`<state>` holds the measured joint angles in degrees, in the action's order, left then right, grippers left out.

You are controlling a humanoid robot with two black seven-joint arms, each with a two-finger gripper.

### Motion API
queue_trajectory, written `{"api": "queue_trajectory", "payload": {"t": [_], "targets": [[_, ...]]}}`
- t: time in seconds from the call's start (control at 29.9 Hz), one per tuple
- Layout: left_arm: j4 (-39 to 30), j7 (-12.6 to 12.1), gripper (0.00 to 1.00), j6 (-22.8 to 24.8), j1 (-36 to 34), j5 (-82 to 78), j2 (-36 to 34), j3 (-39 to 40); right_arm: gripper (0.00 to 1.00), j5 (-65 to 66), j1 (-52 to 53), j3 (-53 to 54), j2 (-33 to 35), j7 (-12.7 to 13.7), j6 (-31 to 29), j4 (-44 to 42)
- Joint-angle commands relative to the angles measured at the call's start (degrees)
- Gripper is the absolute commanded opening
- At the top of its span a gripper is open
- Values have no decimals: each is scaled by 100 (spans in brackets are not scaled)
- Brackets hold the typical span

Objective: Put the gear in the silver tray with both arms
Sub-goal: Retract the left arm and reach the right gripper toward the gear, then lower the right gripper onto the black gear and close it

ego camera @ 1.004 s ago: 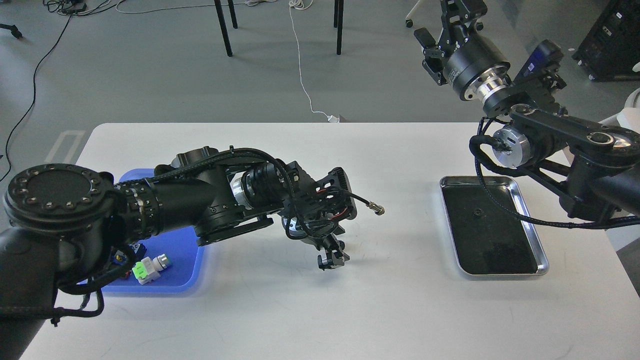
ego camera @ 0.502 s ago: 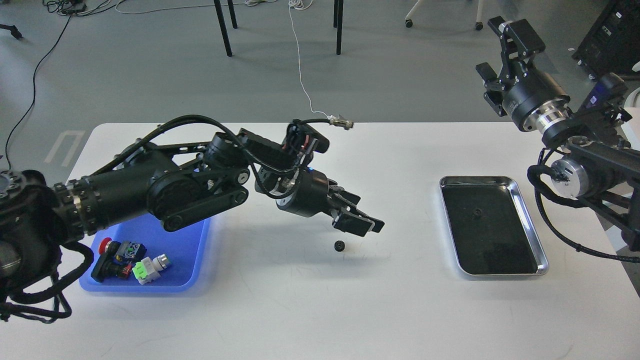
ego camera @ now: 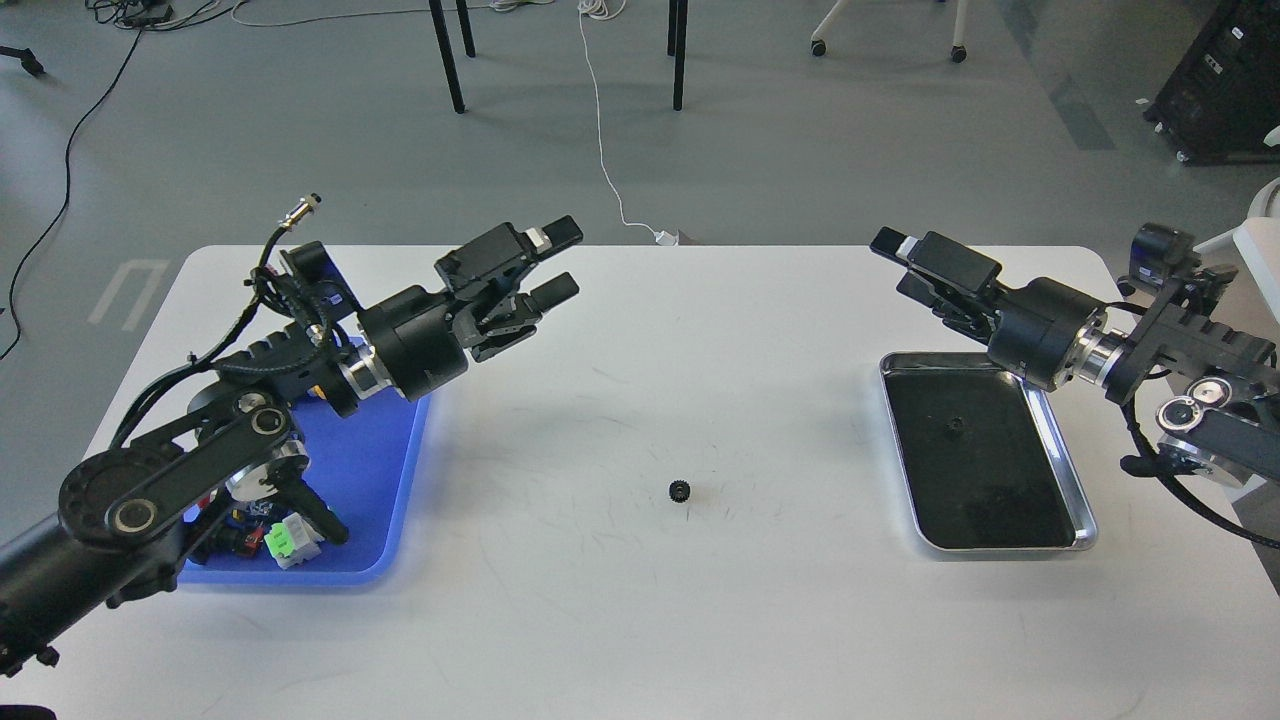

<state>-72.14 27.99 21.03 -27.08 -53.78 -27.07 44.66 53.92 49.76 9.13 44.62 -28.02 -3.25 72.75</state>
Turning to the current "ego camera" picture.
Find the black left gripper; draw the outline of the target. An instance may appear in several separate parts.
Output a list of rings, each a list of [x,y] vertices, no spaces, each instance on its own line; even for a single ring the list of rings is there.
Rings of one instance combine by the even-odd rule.
[[[577,222],[562,217],[518,231],[502,223],[436,260],[445,290],[411,286],[356,313],[387,382],[413,401],[531,338],[538,323],[580,292],[562,273],[530,292],[515,292],[539,263],[582,241]]]

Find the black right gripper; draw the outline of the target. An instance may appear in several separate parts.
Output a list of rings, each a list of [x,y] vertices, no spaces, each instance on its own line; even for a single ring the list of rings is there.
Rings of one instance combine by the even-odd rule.
[[[1078,336],[1105,314],[1103,301],[1046,277],[1002,290],[1000,263],[933,231],[916,238],[883,227],[870,251],[908,269],[896,284],[900,295],[1042,389],[1065,382]]]

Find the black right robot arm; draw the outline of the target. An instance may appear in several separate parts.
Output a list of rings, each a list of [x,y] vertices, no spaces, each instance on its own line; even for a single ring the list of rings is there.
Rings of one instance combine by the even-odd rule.
[[[1216,527],[1276,548],[1199,501],[1180,477],[1276,482],[1277,350],[1274,342],[1212,319],[1236,268],[1203,268],[1192,234],[1147,223],[1132,242],[1117,307],[1132,331],[1110,331],[1108,302],[1038,277],[1021,288],[998,282],[1001,265],[936,232],[913,237],[884,227],[870,242],[906,269],[900,293],[943,325],[982,343],[997,366],[1044,391],[1079,378],[1116,404],[1135,445],[1123,470],[1152,477]]]

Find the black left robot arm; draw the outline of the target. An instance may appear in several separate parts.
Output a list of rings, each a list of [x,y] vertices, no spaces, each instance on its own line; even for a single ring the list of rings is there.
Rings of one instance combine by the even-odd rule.
[[[284,270],[270,266],[319,202],[303,196],[269,236],[225,336],[146,386],[108,447],[68,473],[56,511],[3,546],[5,676],[32,660],[56,665],[54,641],[96,607],[174,591],[237,501],[279,501],[346,542],[349,529],[305,480],[297,401],[315,395],[339,416],[384,389],[416,401],[532,337],[579,292],[567,273],[520,288],[582,241],[567,215],[526,231],[502,223],[436,261],[440,291],[413,284],[364,306],[323,243],[285,249]]]

